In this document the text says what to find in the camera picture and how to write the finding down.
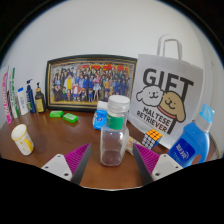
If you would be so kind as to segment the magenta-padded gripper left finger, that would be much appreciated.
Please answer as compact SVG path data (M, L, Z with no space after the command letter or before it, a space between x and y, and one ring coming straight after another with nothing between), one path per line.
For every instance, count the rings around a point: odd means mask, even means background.
M66 155L56 154L42 169L79 185L90 155L91 144L87 143Z

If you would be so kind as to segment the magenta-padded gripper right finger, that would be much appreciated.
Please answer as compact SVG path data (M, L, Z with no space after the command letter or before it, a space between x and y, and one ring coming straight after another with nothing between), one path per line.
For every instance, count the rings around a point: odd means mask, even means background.
M133 154L145 185L182 169L168 154L158 155L136 143L133 144Z

